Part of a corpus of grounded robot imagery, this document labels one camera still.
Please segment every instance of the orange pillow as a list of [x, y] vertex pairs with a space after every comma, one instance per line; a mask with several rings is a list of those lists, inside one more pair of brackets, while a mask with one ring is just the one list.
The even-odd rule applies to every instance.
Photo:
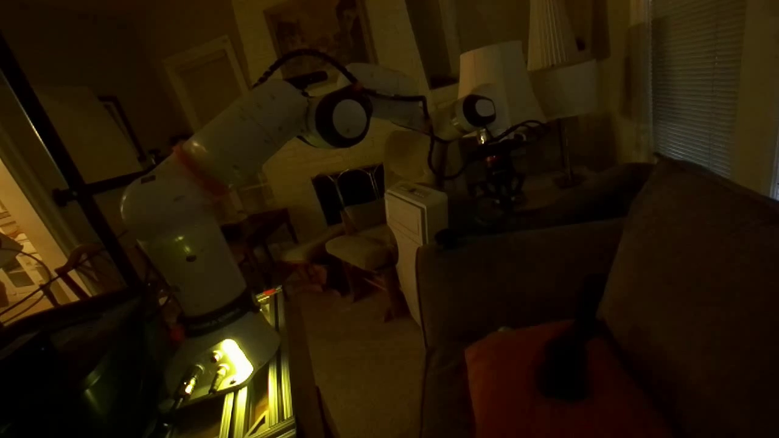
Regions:
[[587, 343], [590, 396], [572, 403], [541, 395], [535, 375], [545, 345], [570, 324], [495, 332], [465, 351], [476, 436], [672, 436], [667, 422], [598, 337]]

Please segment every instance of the black pole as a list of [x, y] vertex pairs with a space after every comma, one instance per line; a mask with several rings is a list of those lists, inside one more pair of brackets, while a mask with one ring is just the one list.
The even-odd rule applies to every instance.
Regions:
[[24, 76], [24, 72], [19, 67], [16, 57], [14, 57], [2, 34], [0, 34], [0, 73], [16, 97], [16, 101], [19, 102], [19, 106], [24, 111], [30, 126], [37, 133], [46, 150], [48, 150], [49, 156], [51, 156], [60, 174], [65, 179], [68, 188], [75, 194], [76, 202], [81, 206], [86, 219], [92, 225], [95, 233], [97, 233], [97, 237], [100, 238], [105, 249], [111, 255], [125, 283], [132, 289], [140, 290], [143, 285], [140, 277], [138, 277], [125, 250], [111, 230], [111, 226], [105, 220], [105, 216], [103, 216], [103, 212], [97, 206], [95, 199], [88, 190], [85, 190], [86, 183], [84, 178], [59, 138], [54, 125], [51, 124], [51, 120], [38, 101], [33, 87], [30, 86], [27, 77]]

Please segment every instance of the metal stand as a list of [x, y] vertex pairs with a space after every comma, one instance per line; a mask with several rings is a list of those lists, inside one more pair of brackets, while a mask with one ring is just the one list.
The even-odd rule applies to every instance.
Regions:
[[141, 289], [143, 283], [140, 277], [132, 263], [130, 263], [125, 250], [119, 244], [119, 240], [111, 230], [111, 226], [106, 221], [105, 216], [100, 211], [99, 206], [87, 188], [87, 184], [84, 182], [83, 176], [76, 167], [76, 163], [73, 162], [72, 157], [59, 138], [56, 128], [38, 101], [33, 87], [27, 81], [27, 77], [24, 76], [24, 72], [16, 61], [16, 57], [14, 57], [11, 48], [1, 34], [0, 73], [13, 92], [14, 97], [16, 97], [16, 101], [27, 117], [30, 127], [37, 133], [41, 143], [43, 143], [49, 156], [59, 169], [60, 174], [62, 174], [65, 183], [68, 185], [68, 190], [73, 193], [86, 219], [95, 233], [97, 233], [97, 237], [103, 242], [106, 251], [114, 260], [114, 264], [125, 283], [131, 289]]
[[584, 182], [584, 177], [573, 172], [563, 119], [557, 121], [557, 133], [560, 142], [560, 164], [562, 165], [563, 176], [555, 178], [555, 184], [560, 189], [568, 189]]

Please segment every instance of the ceiling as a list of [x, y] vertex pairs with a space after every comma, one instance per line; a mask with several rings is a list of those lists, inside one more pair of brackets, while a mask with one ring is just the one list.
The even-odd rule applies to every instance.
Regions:
[[24, 0], [24, 2], [97, 15], [126, 16], [145, 9], [153, 4], [154, 0]]

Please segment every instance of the white cabinet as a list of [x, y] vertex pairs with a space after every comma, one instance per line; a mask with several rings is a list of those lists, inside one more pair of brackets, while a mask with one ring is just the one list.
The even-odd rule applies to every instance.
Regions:
[[420, 323], [417, 291], [417, 250], [435, 233], [449, 226], [443, 192], [410, 182], [399, 182], [384, 196], [387, 224], [397, 241], [397, 276], [411, 317]]

